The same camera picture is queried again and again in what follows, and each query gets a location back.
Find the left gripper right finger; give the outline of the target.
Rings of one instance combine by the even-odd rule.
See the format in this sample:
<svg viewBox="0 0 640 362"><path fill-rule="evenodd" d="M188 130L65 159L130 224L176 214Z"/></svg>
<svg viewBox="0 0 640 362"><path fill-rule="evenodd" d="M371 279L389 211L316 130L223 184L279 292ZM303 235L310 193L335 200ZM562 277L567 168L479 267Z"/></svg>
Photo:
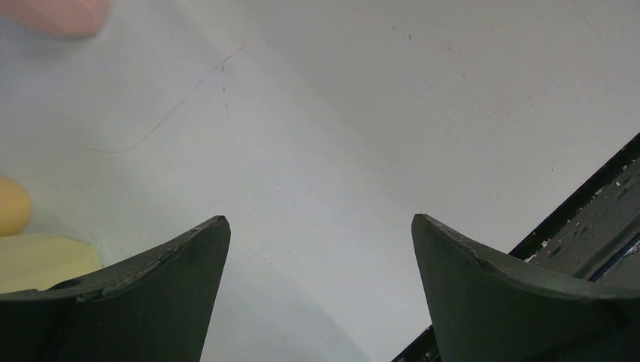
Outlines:
<svg viewBox="0 0 640 362"><path fill-rule="evenodd" d="M411 234L443 361L637 361L639 292L524 262L417 214Z"/></svg>

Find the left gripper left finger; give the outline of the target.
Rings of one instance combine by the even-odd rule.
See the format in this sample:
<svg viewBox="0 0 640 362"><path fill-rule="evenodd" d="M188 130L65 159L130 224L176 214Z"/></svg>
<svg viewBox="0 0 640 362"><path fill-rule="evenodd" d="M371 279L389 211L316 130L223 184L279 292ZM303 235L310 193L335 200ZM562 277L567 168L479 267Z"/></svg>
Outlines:
<svg viewBox="0 0 640 362"><path fill-rule="evenodd" d="M116 264L1 296L3 361L198 361L231 230L215 216Z"/></svg>

